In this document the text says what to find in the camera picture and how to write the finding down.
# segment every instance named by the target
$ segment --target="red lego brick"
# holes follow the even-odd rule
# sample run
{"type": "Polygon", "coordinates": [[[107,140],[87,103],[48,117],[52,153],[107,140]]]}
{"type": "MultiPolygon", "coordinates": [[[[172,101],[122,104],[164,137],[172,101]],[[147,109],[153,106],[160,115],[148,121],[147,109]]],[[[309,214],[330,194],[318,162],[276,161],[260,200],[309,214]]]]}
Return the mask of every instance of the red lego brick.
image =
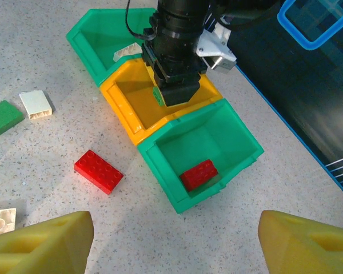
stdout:
{"type": "Polygon", "coordinates": [[[74,169],[108,195],[123,178],[123,174],[91,150],[75,163],[74,169]]]}
{"type": "Polygon", "coordinates": [[[180,178],[187,189],[192,191],[197,187],[203,185],[218,174],[217,169],[213,166],[211,160],[205,160],[199,165],[184,172],[180,178]]]}

